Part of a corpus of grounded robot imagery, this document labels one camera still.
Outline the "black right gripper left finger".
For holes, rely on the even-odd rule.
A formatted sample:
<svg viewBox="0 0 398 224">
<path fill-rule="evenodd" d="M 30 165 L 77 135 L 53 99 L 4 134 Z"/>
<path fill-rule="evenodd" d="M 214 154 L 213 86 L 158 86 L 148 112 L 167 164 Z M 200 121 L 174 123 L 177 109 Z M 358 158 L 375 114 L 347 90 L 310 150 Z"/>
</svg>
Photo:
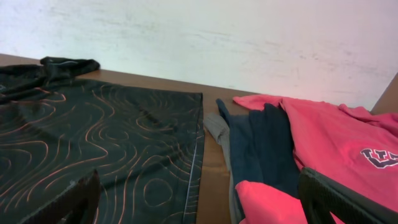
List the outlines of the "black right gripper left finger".
<svg viewBox="0 0 398 224">
<path fill-rule="evenodd" d="M 101 196 L 96 169 L 73 182 L 62 193 L 24 217 L 20 224 L 92 224 Z"/>
</svg>

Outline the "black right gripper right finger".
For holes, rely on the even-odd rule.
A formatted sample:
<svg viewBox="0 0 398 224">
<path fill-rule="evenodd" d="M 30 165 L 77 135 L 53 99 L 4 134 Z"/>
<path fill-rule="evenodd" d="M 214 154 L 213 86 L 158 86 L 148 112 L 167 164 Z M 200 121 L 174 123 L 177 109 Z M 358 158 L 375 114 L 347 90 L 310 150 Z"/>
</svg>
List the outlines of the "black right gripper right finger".
<svg viewBox="0 0 398 224">
<path fill-rule="evenodd" d="M 301 170 L 298 195 L 309 224 L 395 224 L 397 212 L 309 168 Z"/>
</svg>

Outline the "black orange-lined jersey shirt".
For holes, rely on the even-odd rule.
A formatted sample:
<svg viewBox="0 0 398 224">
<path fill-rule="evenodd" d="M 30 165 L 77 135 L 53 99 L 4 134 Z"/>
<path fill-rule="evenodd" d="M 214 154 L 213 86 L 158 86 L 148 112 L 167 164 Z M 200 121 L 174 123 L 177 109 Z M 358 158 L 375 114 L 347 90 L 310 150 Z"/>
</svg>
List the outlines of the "black orange-lined jersey shirt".
<svg viewBox="0 0 398 224">
<path fill-rule="evenodd" d="M 195 223 L 203 95 L 87 80 L 89 59 L 1 68 L 1 222 L 31 222 L 80 179 L 61 223 Z"/>
</svg>

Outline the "red printed t-shirt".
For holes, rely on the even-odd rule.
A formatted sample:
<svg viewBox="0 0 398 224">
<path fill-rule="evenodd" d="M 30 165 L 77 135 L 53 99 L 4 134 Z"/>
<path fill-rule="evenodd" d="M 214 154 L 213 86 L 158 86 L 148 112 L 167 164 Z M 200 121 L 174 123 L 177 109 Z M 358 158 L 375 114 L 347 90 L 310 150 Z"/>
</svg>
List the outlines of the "red printed t-shirt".
<svg viewBox="0 0 398 224">
<path fill-rule="evenodd" d="M 294 142 L 294 161 L 309 167 L 391 210 L 397 210 L 397 115 L 373 115 L 349 108 L 296 98 L 252 95 L 235 97 L 249 110 L 265 104 L 282 108 Z M 236 186 L 244 223 L 304 223 L 297 198 L 260 182 Z"/>
</svg>

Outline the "navy blue garment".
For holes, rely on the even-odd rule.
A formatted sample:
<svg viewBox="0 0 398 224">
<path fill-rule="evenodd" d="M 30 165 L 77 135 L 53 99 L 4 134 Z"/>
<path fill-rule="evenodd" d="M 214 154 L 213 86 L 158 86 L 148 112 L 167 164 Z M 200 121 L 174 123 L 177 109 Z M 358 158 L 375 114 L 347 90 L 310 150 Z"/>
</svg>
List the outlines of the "navy blue garment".
<svg viewBox="0 0 398 224">
<path fill-rule="evenodd" d="M 231 115 L 222 100 L 216 103 L 229 127 L 233 187 L 243 180 L 260 182 L 297 198 L 300 171 L 287 113 L 266 103 L 263 110 Z"/>
</svg>

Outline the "grey garment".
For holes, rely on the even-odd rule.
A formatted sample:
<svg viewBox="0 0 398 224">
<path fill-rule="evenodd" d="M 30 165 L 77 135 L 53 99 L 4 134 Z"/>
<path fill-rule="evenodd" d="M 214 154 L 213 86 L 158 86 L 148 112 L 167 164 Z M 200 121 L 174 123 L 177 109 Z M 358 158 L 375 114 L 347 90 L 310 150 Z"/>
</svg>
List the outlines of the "grey garment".
<svg viewBox="0 0 398 224">
<path fill-rule="evenodd" d="M 234 178 L 231 166 L 231 148 L 229 126 L 226 121 L 218 114 L 210 113 L 203 121 L 205 128 L 212 135 L 215 141 L 221 146 L 229 172 L 229 214 L 232 224 L 239 224 L 243 219 L 242 212 L 239 209 L 238 198 L 234 189 Z"/>
</svg>

